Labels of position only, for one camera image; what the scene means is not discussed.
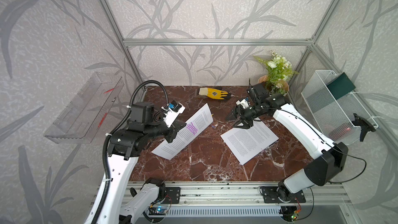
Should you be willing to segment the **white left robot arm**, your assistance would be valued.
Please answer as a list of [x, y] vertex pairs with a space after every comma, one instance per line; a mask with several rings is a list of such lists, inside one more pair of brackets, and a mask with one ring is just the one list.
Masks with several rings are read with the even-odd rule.
[[172, 101], [162, 109], [156, 118], [154, 104], [138, 102], [128, 107], [124, 119], [126, 128], [107, 134], [110, 139], [105, 147], [105, 174], [98, 195], [94, 201], [87, 224], [133, 224], [150, 205], [164, 200], [164, 181], [150, 178], [132, 200], [122, 204], [130, 175], [138, 162], [141, 152], [156, 138], [171, 143], [186, 123], [177, 118], [185, 107]]

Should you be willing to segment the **document with purple highlight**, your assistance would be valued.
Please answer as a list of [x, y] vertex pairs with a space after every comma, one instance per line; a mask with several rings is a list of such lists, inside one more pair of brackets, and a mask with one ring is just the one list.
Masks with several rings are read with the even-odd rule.
[[164, 159], [173, 159], [211, 125], [212, 122], [213, 117], [209, 105], [206, 103], [186, 121], [187, 125], [178, 131], [176, 138], [171, 143], [164, 140], [152, 153]]

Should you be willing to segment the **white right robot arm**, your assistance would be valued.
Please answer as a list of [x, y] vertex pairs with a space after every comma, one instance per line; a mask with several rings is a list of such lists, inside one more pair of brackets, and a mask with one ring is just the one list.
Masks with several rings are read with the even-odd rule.
[[325, 185], [343, 170], [348, 155], [348, 147], [344, 143], [336, 144], [324, 136], [296, 111], [285, 96], [271, 94], [265, 83], [249, 87], [247, 93], [252, 101], [238, 100], [226, 120], [234, 121], [235, 128], [248, 130], [254, 126], [256, 118], [272, 116], [295, 136], [313, 159], [305, 168], [279, 182], [277, 193], [282, 201], [305, 188]]

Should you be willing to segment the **white printed text document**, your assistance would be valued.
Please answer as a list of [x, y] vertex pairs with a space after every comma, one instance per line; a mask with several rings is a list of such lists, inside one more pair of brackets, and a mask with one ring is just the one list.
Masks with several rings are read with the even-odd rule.
[[257, 154], [279, 140], [276, 134], [260, 119], [255, 119], [249, 129], [232, 128], [221, 135], [240, 165], [246, 164]]

